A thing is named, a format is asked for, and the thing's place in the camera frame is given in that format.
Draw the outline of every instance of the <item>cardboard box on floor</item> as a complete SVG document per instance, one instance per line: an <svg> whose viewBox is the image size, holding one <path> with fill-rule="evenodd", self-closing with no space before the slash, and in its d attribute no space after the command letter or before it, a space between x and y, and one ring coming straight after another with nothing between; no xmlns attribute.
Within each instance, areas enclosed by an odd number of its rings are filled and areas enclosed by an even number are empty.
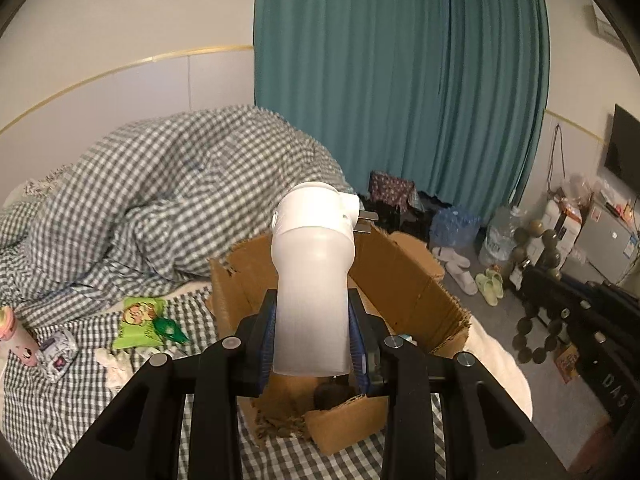
<svg viewBox="0 0 640 480"><path fill-rule="evenodd" d="M468 311L426 272L428 257L420 256L420 251L417 254L423 261L410 256L406 248L377 229L356 234L355 241L348 281L358 287L365 309L383 317L392 332L410 334L427 352L452 357L462 350ZM267 289L278 286L271 262L271 235L242 242L227 261L231 270L216 260L210 262L213 289L208 305L216 316L219 338L233 334L243 317L258 312ZM313 392L325 380L271 374L258 399L239 399L254 438L258 412L262 420L281 421L284 427L287 421L303 418L308 434L324 454L336 453L382 429L386 397L358 396L330 410L315 410Z"/></svg>

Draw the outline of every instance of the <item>white slipper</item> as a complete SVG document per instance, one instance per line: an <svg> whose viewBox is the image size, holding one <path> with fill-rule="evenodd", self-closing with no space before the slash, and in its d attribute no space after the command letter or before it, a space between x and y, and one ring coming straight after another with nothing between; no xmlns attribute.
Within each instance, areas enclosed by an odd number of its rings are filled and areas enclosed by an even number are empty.
<svg viewBox="0 0 640 480"><path fill-rule="evenodd" d="M434 247L431 253L433 253L433 256L435 256L441 262L453 262L463 269L468 269L471 265L471 262L468 260L468 258L460 256L451 247Z"/></svg>
<svg viewBox="0 0 640 480"><path fill-rule="evenodd" d="M460 269L454 262L447 262L445 268L465 294L472 296L478 291L478 286L468 270Z"/></svg>

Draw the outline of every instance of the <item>white label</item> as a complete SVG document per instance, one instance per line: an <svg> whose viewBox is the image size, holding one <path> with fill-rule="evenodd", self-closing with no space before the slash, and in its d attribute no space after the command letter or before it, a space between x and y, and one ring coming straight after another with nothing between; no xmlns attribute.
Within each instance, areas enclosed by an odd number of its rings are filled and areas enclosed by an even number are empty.
<svg viewBox="0 0 640 480"><path fill-rule="evenodd" d="M631 258L631 255L634 253L634 251L636 250L636 245L638 244L638 240L636 240L635 236L632 236L631 238L629 238L629 241L626 243L626 247L625 247L625 256L627 258Z"/></svg>
<svg viewBox="0 0 640 480"><path fill-rule="evenodd" d="M513 269L509 279L511 280L511 283L516 286L516 290L520 290L520 287L522 286L522 271L519 267Z"/></svg>

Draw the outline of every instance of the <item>pink cup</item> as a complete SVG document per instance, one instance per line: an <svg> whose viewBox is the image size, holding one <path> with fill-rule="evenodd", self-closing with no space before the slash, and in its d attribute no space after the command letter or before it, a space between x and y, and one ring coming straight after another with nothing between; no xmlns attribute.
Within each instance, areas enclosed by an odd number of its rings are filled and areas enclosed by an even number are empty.
<svg viewBox="0 0 640 480"><path fill-rule="evenodd" d="M25 330L10 307L6 306L3 310L4 323L0 326L0 340L9 345L11 352L18 356L23 365L35 366L38 364L38 343Z"/></svg>

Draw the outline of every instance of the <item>wall-mounted tv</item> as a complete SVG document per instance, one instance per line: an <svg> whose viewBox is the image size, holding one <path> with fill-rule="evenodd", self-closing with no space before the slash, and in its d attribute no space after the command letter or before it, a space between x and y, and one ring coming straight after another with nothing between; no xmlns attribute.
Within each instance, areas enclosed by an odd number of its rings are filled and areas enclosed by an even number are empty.
<svg viewBox="0 0 640 480"><path fill-rule="evenodd" d="M640 121L618 105L604 166L636 193L640 192Z"/></svg>

